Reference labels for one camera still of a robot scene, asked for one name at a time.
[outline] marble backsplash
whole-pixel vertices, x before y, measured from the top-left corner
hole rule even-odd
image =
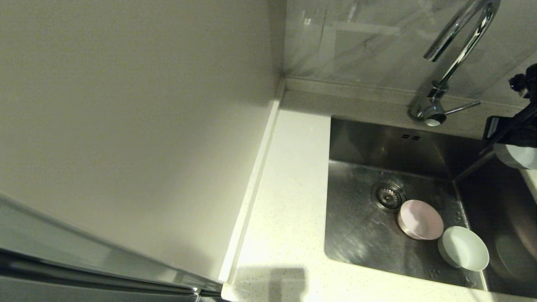
[[[288,0],[285,73],[426,93],[459,52],[477,17],[436,62],[423,58],[466,0]],[[536,0],[504,0],[456,73],[448,94],[524,107],[508,79],[537,63]]]

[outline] white bowl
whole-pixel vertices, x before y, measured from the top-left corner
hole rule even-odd
[[[446,229],[438,240],[438,250],[444,260],[456,268],[484,270],[489,265],[489,250],[474,232],[454,226]]]
[[[411,199],[405,201],[397,215],[403,232],[418,240],[434,240],[442,235],[444,222],[440,214],[427,203]]]
[[[511,168],[537,170],[537,148],[495,143],[494,153]]]

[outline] kitchen sink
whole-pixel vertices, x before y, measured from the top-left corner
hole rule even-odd
[[[468,173],[482,147],[480,140],[332,118],[326,255],[537,298],[537,205],[520,172],[495,157]],[[406,236],[397,210],[408,199],[433,206],[445,228],[467,227],[479,235],[489,249],[489,266],[481,272],[456,269],[440,256],[437,240]]]

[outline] sink drain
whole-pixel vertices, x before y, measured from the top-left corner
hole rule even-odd
[[[389,182],[378,182],[371,188],[373,202],[382,210],[397,213],[399,207],[407,200],[400,186]]]

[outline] faucet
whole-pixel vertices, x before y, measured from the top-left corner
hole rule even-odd
[[[445,111],[444,108],[442,108],[440,99],[442,99],[442,96],[444,96],[448,90],[449,81],[453,78],[455,72],[459,70],[459,67],[461,67],[472,49],[477,45],[477,42],[481,39],[483,33],[489,28],[492,19],[498,12],[499,6],[500,0],[470,0],[457,12],[446,27],[444,27],[429,50],[423,55],[423,57],[429,61],[436,62],[466,23],[468,23],[476,13],[481,11],[481,17],[475,25],[475,28],[466,39],[464,47],[461,49],[461,52],[455,58],[453,63],[451,63],[442,79],[433,81],[433,88],[427,97],[416,101],[408,110],[408,115],[411,119],[424,121],[429,126],[438,126],[446,121],[446,115],[477,106],[481,103],[481,101],[477,100],[464,106]]]

